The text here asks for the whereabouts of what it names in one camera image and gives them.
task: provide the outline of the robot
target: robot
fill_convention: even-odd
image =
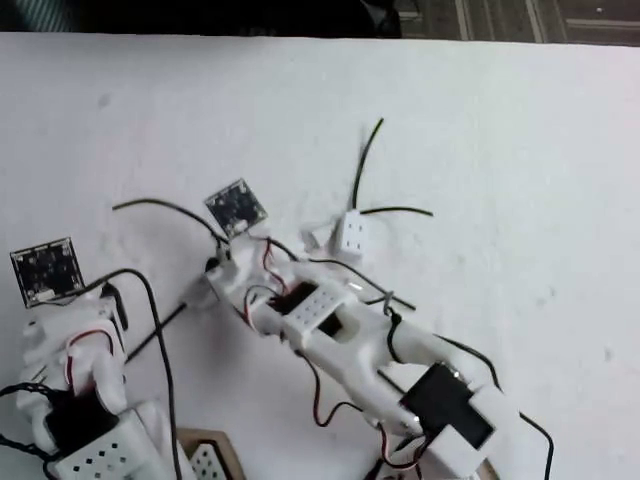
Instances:
[[[209,285],[258,335],[279,336],[344,388],[349,405],[382,435],[386,465],[377,478],[395,478],[388,475],[416,467],[429,479],[475,475],[519,415],[482,365],[442,338],[401,321],[389,305],[390,293],[384,312],[378,312],[326,264],[289,252],[291,261],[268,267],[270,238],[262,239],[266,250],[259,262],[256,240],[259,244],[254,238],[254,248],[244,254],[211,262]],[[392,361],[428,370],[401,393],[379,375]],[[387,452],[390,434],[409,442],[393,459]]]
[[[268,266],[273,245],[270,238],[249,237],[235,241],[233,252],[221,249],[205,274],[217,300],[258,335],[280,337],[309,363],[316,382],[320,369],[342,385],[350,397],[343,405],[361,412],[382,437],[385,465],[376,478],[413,469],[434,480],[473,478],[518,421],[517,409],[481,365],[402,321],[389,292],[380,312],[326,264],[289,253],[291,261]],[[126,314],[119,295],[105,290],[63,307],[40,307],[24,330],[21,380],[57,393],[26,391],[17,398],[35,445],[55,459],[45,473],[59,480],[173,480],[177,451],[180,475],[195,480],[180,445],[172,445],[161,407],[127,401]],[[428,369],[401,392],[379,375],[393,361]],[[391,435],[405,440],[393,454]]]
[[[169,420],[156,402],[131,405],[125,395],[120,297],[100,297],[39,307],[24,329],[20,377],[40,388],[18,392],[18,409],[31,422],[35,447],[50,456],[48,478],[174,480]],[[176,448],[182,478],[195,480]]]

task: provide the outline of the black wire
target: black wire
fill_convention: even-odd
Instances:
[[[176,408],[175,408],[175,392],[173,386],[173,375],[171,374],[171,364],[169,363],[169,355],[167,354],[167,346],[164,342],[164,335],[162,333],[162,325],[160,324],[160,317],[158,315],[158,306],[156,304],[156,299],[153,294],[153,289],[151,288],[151,284],[149,280],[137,270],[132,268],[121,268],[114,272],[111,272],[103,277],[98,278],[94,282],[90,283],[82,290],[74,292],[73,296],[84,295],[91,290],[98,288],[103,283],[108,282],[114,277],[124,275],[129,273],[138,278],[144,285],[144,289],[147,292],[147,297],[149,298],[149,306],[151,308],[151,315],[153,317],[153,324],[155,326],[155,333],[158,337],[158,344],[160,345],[160,354],[162,355],[162,363],[164,364],[164,370],[167,376],[167,390],[169,393],[169,421],[171,424],[171,450],[173,454],[173,466],[176,473],[177,480],[182,480],[182,472],[180,470],[180,461],[178,457],[178,432],[176,427]]]
[[[475,348],[472,348],[469,345],[465,345],[464,343],[458,342],[456,340],[452,340],[452,339],[447,338],[447,337],[443,337],[442,335],[436,335],[436,337],[438,337],[441,340],[444,340],[445,342],[450,343],[454,347],[459,348],[460,350],[462,350],[464,352],[467,352],[467,353],[473,355],[474,357],[480,359],[489,368],[489,371],[491,372],[491,378],[493,379],[493,384],[496,387],[498,387],[499,390],[502,390],[502,386],[500,385],[500,381],[498,380],[498,372],[496,371],[496,367],[493,365],[493,362],[491,362],[491,360],[489,360],[489,357],[487,357],[485,354],[479,352]]]
[[[358,412],[362,413],[363,410],[359,406],[351,402],[340,402],[331,409],[331,412],[329,412],[329,415],[327,415],[326,420],[324,421],[320,420],[319,413],[318,413],[318,409],[320,407],[320,390],[321,390],[320,375],[318,374],[318,370],[316,369],[315,365],[311,363],[311,360],[309,360],[300,352],[295,352],[295,354],[301,357],[307,363],[307,365],[309,365],[309,368],[313,372],[313,378],[316,384],[315,392],[313,394],[313,421],[316,423],[317,426],[321,428],[328,427],[329,424],[331,423],[331,420],[333,420],[333,417],[341,407],[351,407],[354,410],[357,410]]]
[[[389,354],[391,355],[391,358],[393,358],[394,362],[404,363],[402,360],[400,360],[400,357],[398,357],[396,349],[393,348],[393,337],[396,334],[398,326],[402,322],[402,317],[398,315],[392,308],[389,308],[389,311],[391,313],[391,328],[389,329],[389,333],[387,334],[387,349],[389,350]]]
[[[47,480],[59,480],[49,471],[49,465],[52,461],[53,459],[44,461],[44,463],[42,464],[42,473],[44,473],[44,476],[47,477]]]
[[[529,425],[531,425],[533,428],[538,430],[538,432],[540,432],[547,439],[547,442],[549,443],[549,450],[547,451],[547,465],[545,466],[545,469],[544,469],[544,478],[545,480],[549,480],[549,476],[551,475],[551,462],[553,461],[553,451],[555,449],[555,446],[553,444],[553,438],[551,438],[551,435],[549,435],[549,432],[547,432],[544,428],[542,428],[540,425],[534,422],[531,418],[527,417],[524,413],[520,412],[520,418],[525,422],[527,422]]]
[[[483,353],[479,352],[475,348],[472,348],[472,347],[470,347],[468,345],[465,345],[464,343],[458,342],[456,340],[452,340],[450,338],[443,337],[441,335],[436,335],[436,336],[438,338],[441,338],[445,342],[450,343],[451,345],[459,348],[460,350],[465,351],[465,352],[469,353],[470,355],[473,355],[477,359],[481,360],[489,368],[489,370],[491,371],[491,377],[493,378],[493,383],[495,384],[496,388],[498,388],[499,390],[502,390],[502,388],[500,387],[500,382],[498,381],[498,372],[496,371],[496,368],[493,365],[493,362],[491,360],[489,360],[489,357],[487,357]],[[545,466],[545,469],[544,469],[544,479],[545,480],[549,480],[549,477],[551,475],[551,463],[553,462],[553,452],[555,450],[555,446],[554,446],[554,443],[553,443],[553,438],[551,438],[551,435],[549,435],[549,432],[547,432],[539,424],[534,422],[531,418],[527,417],[522,412],[519,412],[519,413],[520,413],[520,418],[522,420],[524,420],[530,426],[535,428],[538,432],[540,432],[547,439],[547,442],[549,444],[549,448],[548,448],[548,451],[547,451],[547,463],[546,463],[546,466]]]
[[[7,395],[11,395],[17,392],[38,393],[40,395],[45,396],[47,400],[51,402],[52,405],[57,405],[59,402],[69,397],[69,392],[65,392],[62,390],[54,390],[41,383],[26,383],[26,382],[4,387],[2,390],[0,390],[0,397],[5,397]],[[45,462],[51,461],[54,458],[52,455],[49,455],[44,450],[41,450],[33,443],[25,444],[21,442],[16,442],[14,440],[8,439],[4,435],[0,435],[0,447],[7,447],[22,453],[26,453],[28,455],[33,455]]]
[[[162,321],[162,323],[160,324],[162,329],[166,328],[167,325],[169,325],[180,313],[182,313],[182,311],[185,308],[187,308],[186,303],[182,302],[181,304],[179,304],[176,307],[176,309],[173,312],[171,312],[166,319]],[[153,339],[156,338],[156,336],[157,336],[157,333],[155,330],[151,332],[149,335],[147,335],[147,337],[142,342],[140,342],[140,344],[136,348],[134,348],[131,351],[125,363],[129,363],[130,361],[135,359],[138,355],[140,355],[140,353],[142,353],[142,350],[144,350],[146,346],[149,345],[149,343],[151,343],[151,341],[153,341]]]
[[[379,298],[374,298],[373,300],[367,300],[366,302],[364,302],[365,305],[377,305],[378,303],[382,303],[387,299],[387,296],[384,295],[382,297]]]
[[[364,162],[367,160],[367,155],[369,154],[369,149],[371,148],[371,144],[373,143],[373,139],[376,138],[378,134],[378,130],[384,123],[384,118],[380,118],[378,123],[371,131],[371,135],[369,136],[369,140],[367,144],[362,149],[362,154],[360,155],[360,161],[358,162],[358,170],[356,171],[356,179],[353,183],[353,193],[351,194],[351,207],[353,210],[358,209],[358,188],[360,188],[360,179],[362,178],[362,171],[364,170]]]
[[[217,243],[217,247],[218,248],[221,248],[223,243],[229,244],[229,240],[227,240],[222,235],[217,233],[213,229],[213,227],[204,218],[200,217],[199,215],[196,215],[193,212],[190,212],[186,208],[183,208],[183,207],[181,207],[179,205],[176,205],[175,203],[167,202],[166,200],[160,200],[158,198],[137,198],[135,200],[130,200],[128,202],[119,203],[117,205],[114,205],[113,207],[111,207],[111,209],[115,211],[115,210],[120,210],[122,208],[132,207],[134,205],[141,205],[141,204],[160,205],[162,207],[167,207],[167,208],[170,208],[170,209],[175,210],[177,212],[180,212],[180,213],[186,215],[187,217],[192,218],[193,220],[198,222],[200,225],[205,227],[207,230],[209,230],[209,233],[211,233],[211,236],[213,236],[213,238],[216,239],[216,243]]]
[[[362,210],[360,212],[361,215],[371,215],[372,213],[381,213],[381,212],[411,212],[411,213],[419,213],[420,215],[425,215],[427,217],[433,217],[433,212],[429,210],[423,210],[421,208],[414,207],[379,207],[379,208],[368,208],[367,210]]]
[[[385,295],[387,294],[387,290],[385,290],[384,288],[382,288],[378,283],[374,282],[373,280],[371,280],[369,277],[367,277],[364,273],[359,272],[358,270],[356,270],[355,268],[353,268],[351,265],[348,265],[344,262],[341,262],[340,260],[333,260],[331,258],[308,258],[307,259],[309,262],[313,262],[313,263],[332,263],[334,265],[340,265],[343,268],[346,268],[347,270],[349,270],[351,273],[354,273],[355,275],[357,275],[358,277],[360,277],[362,280],[364,280],[365,282],[367,282],[369,285],[371,285],[373,288],[375,288],[376,290],[378,290],[380,293],[384,293]],[[402,300],[399,297],[396,297],[395,295],[393,296],[393,299],[398,302],[401,305],[404,305],[406,308],[408,308],[411,311],[416,310],[415,305],[412,305],[411,303]]]

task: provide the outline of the black square panel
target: black square panel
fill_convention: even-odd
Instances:
[[[204,203],[229,239],[267,218],[267,212],[242,179],[210,196]]]
[[[11,262],[27,308],[84,288],[70,238],[13,252]]]

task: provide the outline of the red wire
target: red wire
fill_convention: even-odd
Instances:
[[[420,462],[420,457],[422,456],[422,454],[424,453],[427,447],[426,439],[424,443],[419,447],[417,447],[413,452],[413,461],[408,463],[398,464],[398,463],[393,463],[391,462],[391,460],[389,460],[389,452],[388,452],[389,438],[387,436],[387,432],[385,432],[382,425],[379,425],[379,430],[380,430],[380,434],[382,435],[382,447],[380,450],[381,450],[382,460],[384,461],[384,463],[386,463],[387,465],[389,465],[391,468],[395,470],[411,470],[412,468],[416,468],[418,466],[418,463]]]
[[[82,340],[83,338],[88,337],[90,335],[94,335],[96,333],[102,333],[103,335],[107,336],[107,338],[109,339],[109,353],[111,353],[111,355],[113,355],[113,338],[111,338],[111,335],[109,335],[109,332],[107,332],[106,330],[101,330],[101,329],[87,330],[86,332],[82,332],[82,333],[76,335],[69,342],[69,347],[71,345],[73,345],[74,343]],[[71,355],[67,355],[67,368],[66,368],[67,383],[69,384],[69,387],[71,388],[71,391],[73,392],[74,388],[73,388],[73,376],[72,376],[72,373],[71,373],[72,371],[73,371],[73,357],[71,357]]]
[[[271,239],[267,238],[267,248],[264,250],[264,255],[262,256],[262,266],[280,284],[280,286],[282,287],[282,294],[284,295],[288,291],[287,284],[285,283],[285,281],[283,280],[283,278],[280,275],[278,275],[274,271],[270,270],[269,267],[267,266],[267,257],[271,253],[271,245],[272,245]]]

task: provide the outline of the cable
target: cable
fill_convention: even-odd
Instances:
[[[288,291],[287,284],[280,275],[271,270],[267,265],[267,259],[269,255],[271,255],[271,245],[273,245],[273,240],[267,238],[267,248],[264,249],[264,255],[262,256],[262,267],[280,284],[282,287],[282,295],[284,295]]]
[[[524,420],[526,423],[528,423],[529,425],[531,425],[533,428],[535,428],[538,432],[540,432],[544,436],[544,438],[547,439],[547,443],[549,444],[549,449],[547,451],[547,464],[544,468],[544,478],[545,480],[549,480],[549,477],[551,475],[551,462],[553,461],[553,451],[555,450],[555,447],[553,444],[553,438],[551,438],[551,435],[549,435],[549,432],[547,432],[544,428],[542,428],[540,425],[534,422],[531,418],[527,417],[524,413],[520,412],[520,418]]]
[[[390,307],[389,312],[391,313],[391,328],[389,329],[389,333],[387,334],[387,349],[389,350],[389,354],[391,355],[391,358],[394,362],[404,363],[402,360],[400,360],[400,357],[398,357],[398,354],[396,353],[396,349],[393,347],[393,337],[396,334],[398,326],[402,322],[402,317]]]
[[[281,296],[273,288],[267,287],[266,285],[251,285],[249,288],[247,288],[247,291],[244,294],[244,300],[243,300],[244,312],[241,315],[241,317],[244,320],[244,323],[246,323],[249,326],[249,328],[251,328],[251,330],[253,331],[256,331],[256,328],[253,326],[253,322],[251,321],[251,314],[249,313],[249,294],[251,293],[251,290],[254,290],[256,288],[264,288],[265,290],[268,290],[269,292],[273,293],[273,295],[276,297]]]
[[[418,438],[418,437],[405,437],[405,438],[403,438],[400,441],[400,443],[398,444],[398,446],[394,449],[394,451],[397,452],[399,450],[402,450],[407,445],[409,445],[411,442],[413,442],[416,438]],[[384,462],[382,461],[381,458],[376,460],[376,463],[373,465],[373,468],[371,468],[371,470],[369,470],[369,472],[367,472],[367,474],[365,475],[363,480],[376,480],[378,478],[378,472],[382,468],[383,463]]]
[[[371,148],[371,144],[373,143],[374,138],[378,134],[378,130],[384,123],[384,118],[380,118],[376,126],[371,131],[371,135],[369,136],[369,140],[367,144],[362,149],[362,154],[360,155],[360,161],[358,162],[358,170],[356,171],[356,179],[353,183],[353,193],[351,194],[351,208],[353,210],[358,209],[358,188],[360,188],[360,179],[362,178],[362,171],[364,170],[364,162],[367,160],[367,155],[369,154],[369,149]]]
[[[496,387],[498,387],[499,390],[502,390],[502,387],[500,386],[500,381],[498,380],[498,372],[496,371],[496,367],[493,365],[491,360],[489,360],[489,358],[486,355],[484,355],[483,353],[480,353],[475,348],[472,348],[472,347],[470,347],[468,345],[465,345],[464,343],[458,342],[456,340],[452,340],[450,338],[443,337],[442,335],[436,335],[436,337],[440,338],[441,340],[444,340],[447,343],[450,343],[454,347],[459,348],[460,350],[462,350],[464,352],[467,352],[468,354],[473,355],[474,357],[476,357],[479,360],[481,360],[487,367],[489,367],[489,371],[491,372],[491,377],[493,379],[493,384]]]
[[[331,421],[333,420],[333,417],[341,407],[351,407],[354,410],[357,410],[358,412],[362,413],[363,410],[357,405],[354,405],[351,402],[340,402],[336,404],[336,406],[334,406],[333,409],[331,409],[331,412],[329,412],[329,415],[327,416],[326,420],[324,421],[320,420],[320,414],[318,413],[318,409],[320,407],[320,389],[321,389],[320,375],[318,374],[318,370],[315,367],[315,365],[311,363],[311,360],[309,360],[306,356],[304,356],[300,352],[295,352],[295,353],[296,355],[301,357],[305,362],[307,362],[307,365],[309,365],[309,368],[313,372],[313,378],[316,384],[315,392],[313,394],[313,421],[316,423],[317,426],[321,428],[328,427]]]
[[[160,324],[160,318],[158,316],[158,307],[156,304],[156,299],[153,294],[153,289],[149,280],[137,270],[132,268],[121,268],[114,272],[111,272],[107,275],[104,275],[97,280],[93,281],[82,290],[74,292],[74,296],[84,295],[91,290],[99,287],[105,282],[108,282],[114,277],[129,273],[138,278],[144,285],[144,289],[147,292],[147,297],[149,299],[149,306],[151,308],[151,315],[153,317],[153,323],[155,326],[155,333],[158,337],[158,344],[160,345],[160,354],[162,355],[162,363],[164,364],[165,373],[167,376],[167,390],[169,392],[169,421],[171,424],[171,450],[173,454],[173,466],[176,473],[177,480],[182,480],[182,472],[180,470],[180,462],[178,457],[178,433],[176,427],[176,408],[175,408],[175,392],[173,385],[173,375],[171,374],[171,364],[169,363],[169,355],[167,354],[167,346],[164,342],[164,335],[162,333],[162,325]]]
[[[427,217],[433,217],[433,212],[429,210],[423,210],[421,208],[414,207],[379,207],[379,208],[368,208],[367,210],[361,210],[361,215],[371,215],[372,213],[381,213],[381,212],[412,212],[419,213],[420,215],[425,215]]]
[[[162,321],[162,323],[160,324],[160,326],[162,327],[162,329],[164,330],[167,325],[169,325],[180,313],[182,313],[185,309],[187,308],[187,304],[182,302],[180,303],[176,309],[171,312],[169,314],[169,316]],[[140,342],[140,344],[134,348],[131,353],[129,354],[129,356],[127,357],[127,361],[125,363],[129,363],[131,360],[135,359],[138,355],[140,355],[140,353],[142,353],[142,350],[145,349],[145,347],[147,345],[149,345],[149,343],[156,338],[156,331],[154,330],[153,332],[151,332],[149,335],[146,336],[146,338]]]
[[[227,240],[222,235],[217,233],[213,229],[213,227],[204,218],[200,217],[199,215],[196,215],[193,212],[190,212],[186,208],[183,208],[183,207],[181,207],[179,205],[176,205],[175,203],[167,202],[166,200],[160,200],[158,198],[137,198],[135,200],[130,200],[128,202],[119,203],[117,205],[114,205],[113,207],[111,207],[111,209],[113,211],[116,211],[116,210],[120,210],[122,208],[132,207],[134,205],[142,205],[142,204],[160,205],[162,207],[167,207],[167,208],[170,208],[170,209],[175,210],[177,212],[180,212],[180,213],[186,215],[187,217],[192,218],[193,220],[198,222],[200,225],[205,227],[207,230],[209,230],[209,233],[211,233],[211,236],[213,236],[213,238],[216,239],[216,243],[217,243],[217,247],[218,248],[221,248],[223,243],[227,244],[227,245],[229,244],[229,240]]]
[[[469,353],[470,355],[473,355],[477,359],[481,360],[489,368],[489,371],[491,372],[491,377],[493,378],[493,383],[496,386],[496,388],[498,388],[499,390],[502,390],[502,388],[500,387],[500,382],[498,381],[498,373],[496,371],[496,368],[493,365],[493,362],[491,362],[491,360],[489,360],[489,358],[486,355],[484,355],[483,353],[479,352],[475,348],[472,348],[472,347],[470,347],[468,345],[465,345],[464,343],[458,342],[456,340],[452,340],[450,338],[443,337],[441,335],[436,335],[436,336],[438,338],[441,338],[445,342],[450,343],[451,345],[459,348],[460,350],[465,351],[465,352]],[[549,448],[547,450],[547,462],[546,462],[545,469],[544,469],[544,479],[545,480],[549,480],[550,475],[551,475],[551,463],[553,462],[553,452],[555,450],[555,446],[554,446],[554,443],[553,443],[553,438],[551,438],[551,435],[549,435],[549,432],[547,432],[539,424],[534,422],[531,418],[527,417],[522,412],[519,412],[519,413],[520,413],[520,418],[523,421],[528,423],[530,426],[532,426],[534,429],[536,429],[538,432],[540,432],[547,439],[547,442],[549,444]]]
[[[369,278],[365,274],[359,272],[358,270],[353,268],[351,265],[348,265],[348,264],[346,264],[344,262],[341,262],[340,260],[333,260],[333,259],[330,259],[330,258],[307,258],[307,260],[309,262],[313,262],[313,263],[332,263],[334,265],[340,265],[341,267],[346,268],[351,273],[354,273],[355,275],[360,277],[362,280],[367,282],[369,285],[371,285],[373,288],[378,290],[380,293],[384,294],[385,296],[387,294],[387,290],[385,290],[379,284],[377,284],[376,282],[371,280],[371,278]],[[404,305],[406,308],[408,308],[411,311],[415,311],[416,310],[416,307],[414,305],[412,305],[411,303],[409,303],[409,302],[407,302],[405,300],[402,300],[399,297],[393,296],[393,299],[396,302],[398,302],[399,304]]]
[[[47,477],[47,480],[59,480],[58,477],[54,476],[49,471],[49,465],[51,464],[52,461],[53,459],[44,461],[44,463],[42,464],[42,473],[44,473],[44,476]]]
[[[253,235],[251,235],[250,232],[248,232],[249,234],[249,238],[252,238],[253,240],[261,240],[263,242],[270,242],[274,247],[279,248],[280,250],[282,250],[284,253],[287,254],[287,256],[289,257],[289,260],[291,260],[292,262],[299,262],[300,258],[291,251],[291,249],[289,249],[285,244],[283,244],[282,242],[279,242],[278,240],[276,240],[273,237],[255,237]]]
[[[366,302],[364,302],[365,305],[377,305],[378,303],[382,303],[387,299],[386,295],[383,295],[382,297],[379,298],[374,298],[373,300],[367,300]]]
[[[418,9],[419,11],[416,0],[414,0],[414,2],[416,5],[416,9]],[[358,169],[356,170],[356,178],[353,183],[353,192],[351,194],[351,208],[353,210],[358,209],[358,189],[360,188],[360,180],[362,179],[362,172],[364,171],[364,164],[367,160],[369,149],[371,148],[371,144],[373,143],[373,140],[376,138],[376,135],[378,134],[378,130],[380,130],[380,127],[382,126],[383,123],[384,123],[384,118],[380,118],[376,126],[373,128],[373,131],[369,136],[369,140],[367,141],[364,149],[362,150],[362,154],[360,155],[360,161],[358,162]],[[423,210],[421,208],[414,208],[414,207],[404,207],[404,206],[370,208],[367,210],[360,211],[360,214],[371,215],[373,213],[380,213],[380,212],[413,212],[413,213],[418,213],[420,215],[425,215],[427,217],[433,217],[433,213],[428,210]]]
[[[52,405],[57,405],[58,403],[64,401],[69,397],[69,392],[65,392],[62,390],[54,390],[44,384],[41,383],[18,383],[16,385],[9,385],[0,390],[0,397],[5,397],[7,395],[11,395],[17,392],[29,392],[29,393],[38,393],[43,395],[51,402]],[[44,462],[51,461],[54,457],[49,455],[44,450],[41,450],[33,443],[24,444],[20,442],[16,442],[14,440],[10,440],[4,435],[0,435],[0,447],[8,447],[13,450],[17,450],[22,453],[26,453],[28,455],[33,455],[38,457]]]
[[[413,460],[411,462],[398,464],[398,463],[393,463],[391,460],[389,460],[389,438],[388,438],[387,432],[385,432],[384,427],[382,425],[378,425],[378,430],[380,430],[380,435],[382,435],[382,447],[380,449],[381,450],[380,453],[382,456],[382,461],[384,463],[386,463],[387,465],[389,465],[391,468],[395,470],[402,470],[402,471],[411,470],[412,468],[415,468],[416,465],[418,465],[418,463],[420,462],[420,457],[422,456],[422,454],[424,453],[428,445],[428,441],[426,437],[422,445],[417,447],[413,452]]]

